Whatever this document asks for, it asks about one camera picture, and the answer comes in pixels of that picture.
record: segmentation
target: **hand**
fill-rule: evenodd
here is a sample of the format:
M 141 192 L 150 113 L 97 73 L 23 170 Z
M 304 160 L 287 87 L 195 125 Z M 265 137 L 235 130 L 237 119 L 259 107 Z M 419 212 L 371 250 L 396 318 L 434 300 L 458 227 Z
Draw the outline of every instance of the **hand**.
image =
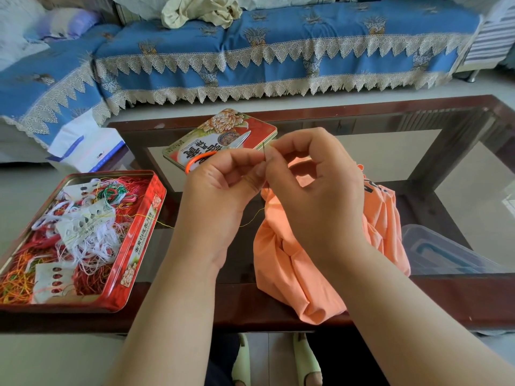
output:
M 335 257 L 366 243 L 363 173 L 325 129 L 302 129 L 265 147 L 266 179 L 284 207 L 295 238 L 322 273 Z M 311 160 L 288 168 L 295 157 Z M 302 188 L 296 175 L 315 179 Z
M 186 180 L 172 246 L 221 268 L 248 202 L 265 181 L 263 152 L 226 149 L 211 156 Z

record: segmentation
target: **black pants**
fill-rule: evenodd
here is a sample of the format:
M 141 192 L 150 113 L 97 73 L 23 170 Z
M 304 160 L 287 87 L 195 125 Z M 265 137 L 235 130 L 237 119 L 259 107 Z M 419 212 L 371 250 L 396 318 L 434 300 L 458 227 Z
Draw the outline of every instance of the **black pants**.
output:
M 388 385 L 388 381 L 355 327 L 306 333 L 322 370 L 324 386 Z M 233 386 L 231 371 L 238 356 L 238 335 L 213 333 L 204 386 Z

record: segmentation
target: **red tin box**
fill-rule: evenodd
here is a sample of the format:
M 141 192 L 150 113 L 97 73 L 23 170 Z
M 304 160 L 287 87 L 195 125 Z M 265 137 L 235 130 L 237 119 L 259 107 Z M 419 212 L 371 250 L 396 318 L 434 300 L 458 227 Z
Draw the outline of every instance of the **red tin box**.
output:
M 92 179 L 106 177 L 116 179 L 121 176 L 133 176 L 139 179 L 150 178 L 151 180 L 138 207 L 137 215 L 122 241 L 118 256 L 113 263 L 102 293 L 100 295 L 83 296 L 80 302 L 77 302 L 76 299 L 73 302 L 67 302 L 64 299 L 45 304 L 0 304 L 0 310 L 49 313 L 115 312 L 126 305 L 166 195 L 166 188 L 164 188 L 158 176 L 150 170 L 76 173 L 65 177 L 35 214 L 20 237 L 15 240 L 0 259 L 0 279 L 3 279 L 3 276 L 9 271 L 13 262 L 13 255 L 29 238 L 32 225 L 45 214 L 63 187 L 86 183 Z

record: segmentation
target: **scissors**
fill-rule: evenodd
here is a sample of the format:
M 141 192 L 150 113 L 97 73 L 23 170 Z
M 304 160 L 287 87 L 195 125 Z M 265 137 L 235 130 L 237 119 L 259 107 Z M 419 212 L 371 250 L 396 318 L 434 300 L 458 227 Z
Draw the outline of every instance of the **scissors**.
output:
M 221 148 L 221 150 L 224 150 L 224 149 L 235 149 L 235 148 L 239 148 L 243 142 L 245 142 L 245 140 L 249 137 L 251 131 L 247 131 L 246 133 L 240 135 L 239 137 L 237 137 L 233 142 L 229 143 L 227 146 L 224 146 L 223 148 Z M 188 173 L 190 173 L 190 169 L 191 169 L 191 166 L 200 161 L 201 159 L 203 158 L 206 158 L 206 157 L 209 157 L 209 156 L 212 156 L 214 155 L 215 153 L 217 152 L 217 150 L 213 150 L 212 152 L 206 152 L 206 153 L 202 153 L 202 154 L 199 154 L 198 156 L 195 156 L 193 157 L 187 164 L 186 164 L 186 167 L 184 168 L 184 172 L 186 172 L 186 175 Z

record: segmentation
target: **sofa leg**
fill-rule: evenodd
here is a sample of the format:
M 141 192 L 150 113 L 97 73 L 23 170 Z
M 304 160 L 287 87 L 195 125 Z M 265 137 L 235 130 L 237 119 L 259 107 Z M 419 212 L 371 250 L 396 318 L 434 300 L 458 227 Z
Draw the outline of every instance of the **sofa leg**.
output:
M 470 73 L 470 75 L 467 77 L 467 82 L 475 82 L 479 72 L 479 70 L 473 70 L 472 73 Z

